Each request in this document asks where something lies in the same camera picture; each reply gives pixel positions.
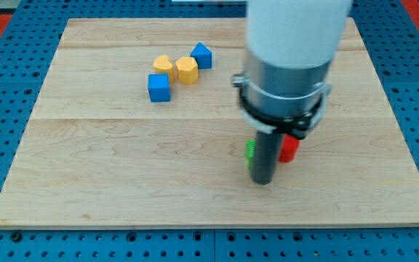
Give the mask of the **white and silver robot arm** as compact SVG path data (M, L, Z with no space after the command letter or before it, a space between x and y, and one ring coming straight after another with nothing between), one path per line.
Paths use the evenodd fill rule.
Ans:
M321 121L327 71L351 6L351 0L247 2L244 67L233 83L258 138L302 140Z

